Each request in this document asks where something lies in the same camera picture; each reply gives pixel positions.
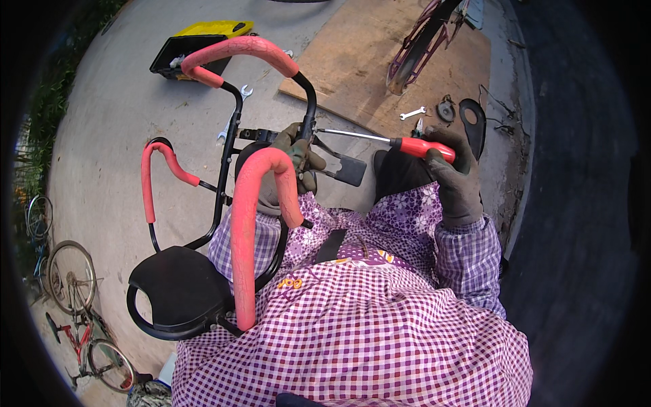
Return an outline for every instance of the sleeve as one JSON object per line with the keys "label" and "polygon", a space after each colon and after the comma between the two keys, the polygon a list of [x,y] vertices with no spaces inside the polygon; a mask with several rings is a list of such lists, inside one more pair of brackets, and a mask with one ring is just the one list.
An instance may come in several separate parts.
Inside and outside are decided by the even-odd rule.
{"label": "sleeve", "polygon": [[488,215],[459,227],[446,228],[439,223],[434,236],[439,251],[434,272],[439,287],[451,288],[458,299],[506,319],[498,298],[501,248]]}
{"label": "sleeve", "polygon": [[[275,216],[256,212],[254,266],[257,278],[267,270],[281,237],[281,223]],[[231,283],[233,269],[230,261],[230,207],[208,244],[208,258]]]}

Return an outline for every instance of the black strap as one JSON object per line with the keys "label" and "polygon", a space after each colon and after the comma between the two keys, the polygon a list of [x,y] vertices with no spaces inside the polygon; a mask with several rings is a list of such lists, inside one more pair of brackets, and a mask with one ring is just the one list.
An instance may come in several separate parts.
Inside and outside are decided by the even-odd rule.
{"label": "black strap", "polygon": [[325,239],[325,242],[316,254],[315,264],[337,259],[337,253],[346,237],[346,232],[348,232],[348,229],[337,229],[330,233],[330,236]]}

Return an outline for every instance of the gloved hand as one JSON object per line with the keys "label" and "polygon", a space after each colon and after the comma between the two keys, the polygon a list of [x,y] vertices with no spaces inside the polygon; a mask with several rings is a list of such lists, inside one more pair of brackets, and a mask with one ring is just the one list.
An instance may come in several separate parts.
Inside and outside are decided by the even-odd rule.
{"label": "gloved hand", "polygon": [[447,145],[456,152],[452,165],[435,148],[427,150],[425,156],[440,185],[443,225],[468,225],[481,219],[484,207],[479,197],[479,166],[467,138],[440,126],[427,126],[423,138]]}
{"label": "gloved hand", "polygon": [[[292,163],[294,163],[295,171],[297,171],[300,163],[305,160],[303,172],[301,173],[302,180],[296,180],[298,193],[304,194],[316,190],[316,180],[308,170],[324,170],[326,168],[326,161],[309,149],[307,140],[298,140],[294,142],[296,140],[299,126],[301,126],[301,123],[290,124],[288,128],[278,133],[278,136],[269,147],[278,148],[279,150],[286,152],[292,160]],[[266,173],[262,177],[260,195],[258,196],[258,211],[273,216],[279,216],[281,214],[273,171]]]}

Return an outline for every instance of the red screwdriver handle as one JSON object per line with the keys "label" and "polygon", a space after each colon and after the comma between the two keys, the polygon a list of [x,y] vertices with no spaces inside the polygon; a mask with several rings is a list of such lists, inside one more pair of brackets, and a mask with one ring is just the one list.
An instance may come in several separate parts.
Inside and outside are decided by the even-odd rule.
{"label": "red screwdriver handle", "polygon": [[445,161],[450,164],[454,162],[454,158],[456,157],[456,153],[453,149],[447,145],[443,145],[435,141],[425,141],[422,139],[414,139],[412,137],[403,137],[401,139],[391,139],[390,145],[399,146],[400,151],[406,152],[407,154],[418,158],[425,158],[427,150],[430,148],[436,148],[441,152]]}

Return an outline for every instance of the wrench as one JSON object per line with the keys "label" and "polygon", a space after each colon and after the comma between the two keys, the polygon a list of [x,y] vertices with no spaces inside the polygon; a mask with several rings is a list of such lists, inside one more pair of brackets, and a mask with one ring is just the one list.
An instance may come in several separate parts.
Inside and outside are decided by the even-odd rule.
{"label": "wrench", "polygon": [[[242,94],[242,103],[244,103],[244,100],[253,93],[253,89],[250,91],[246,91],[248,85],[244,85],[242,89],[240,89],[240,93]],[[217,134],[217,145],[222,145],[226,142],[226,133],[229,131],[229,126],[230,126],[230,118],[233,117],[233,113],[230,114],[229,116],[229,121],[226,122],[226,127],[224,128],[224,131]]]}
{"label": "wrench", "polygon": [[408,117],[412,117],[412,116],[417,115],[419,113],[425,113],[425,112],[427,112],[427,110],[425,110],[424,106],[421,106],[420,109],[415,110],[415,111],[413,111],[411,113],[401,113],[400,114],[400,120],[404,120],[404,119],[406,119]]}

